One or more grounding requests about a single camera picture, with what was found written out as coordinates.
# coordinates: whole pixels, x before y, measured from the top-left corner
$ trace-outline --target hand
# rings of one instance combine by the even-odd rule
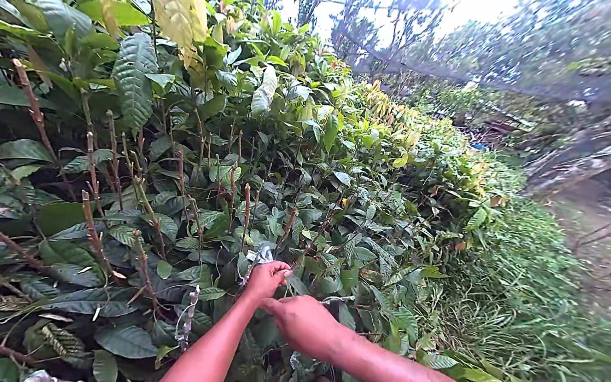
[[[273,297],[278,286],[286,285],[286,278],[289,276],[291,268],[285,262],[273,261],[255,266],[251,270],[244,295],[257,300],[269,299]]]
[[[261,308],[275,316],[277,327],[289,346],[321,361],[332,362],[342,344],[356,335],[310,296],[265,299]]]

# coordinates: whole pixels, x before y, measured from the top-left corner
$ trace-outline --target tree trunk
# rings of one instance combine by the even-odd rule
[[[611,169],[611,145],[577,160],[569,169],[555,174],[538,186],[528,187],[525,193],[534,198],[543,198],[608,169]]]

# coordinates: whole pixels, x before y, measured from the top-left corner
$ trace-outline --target dirt path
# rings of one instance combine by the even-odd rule
[[[589,180],[554,196],[548,207],[563,228],[568,247],[585,263],[582,282],[592,313],[611,320],[611,204],[601,200],[602,194],[601,186]]]

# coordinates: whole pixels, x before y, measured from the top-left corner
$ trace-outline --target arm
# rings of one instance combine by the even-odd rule
[[[291,271],[284,262],[254,267],[246,291],[216,325],[203,335],[169,369],[162,382],[222,382],[240,343],[244,328]]]
[[[336,322],[310,296],[265,299],[261,307],[276,318],[294,349],[334,364],[366,382],[454,382],[440,372],[381,348]]]

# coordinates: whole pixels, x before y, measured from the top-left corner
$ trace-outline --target forearm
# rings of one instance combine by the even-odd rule
[[[364,382],[454,382],[453,379],[383,349],[350,329],[342,331],[330,362]]]
[[[222,382],[244,333],[244,328],[259,306],[260,299],[244,295],[221,320],[195,342],[162,382]]]

